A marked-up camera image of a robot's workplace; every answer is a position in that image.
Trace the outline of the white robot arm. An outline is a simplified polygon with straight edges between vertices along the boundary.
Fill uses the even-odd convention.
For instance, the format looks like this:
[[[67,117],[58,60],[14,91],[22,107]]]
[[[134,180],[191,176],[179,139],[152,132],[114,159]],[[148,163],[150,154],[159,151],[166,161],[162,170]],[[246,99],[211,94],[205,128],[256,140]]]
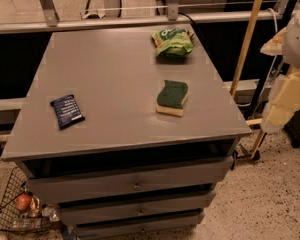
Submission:
[[[262,114],[261,129],[276,133],[300,110],[300,10],[285,28],[262,46],[261,52],[281,55],[292,67],[287,76],[279,75],[275,79]]]

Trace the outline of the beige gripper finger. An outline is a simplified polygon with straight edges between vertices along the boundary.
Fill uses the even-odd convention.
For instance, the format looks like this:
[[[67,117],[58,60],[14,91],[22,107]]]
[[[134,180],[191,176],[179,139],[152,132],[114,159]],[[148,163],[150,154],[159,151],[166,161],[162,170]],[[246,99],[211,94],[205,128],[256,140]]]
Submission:
[[[300,110],[300,69],[274,81],[262,113],[261,129],[266,133],[281,130]]]
[[[285,34],[286,28],[281,29],[261,47],[260,52],[269,56],[282,55]]]

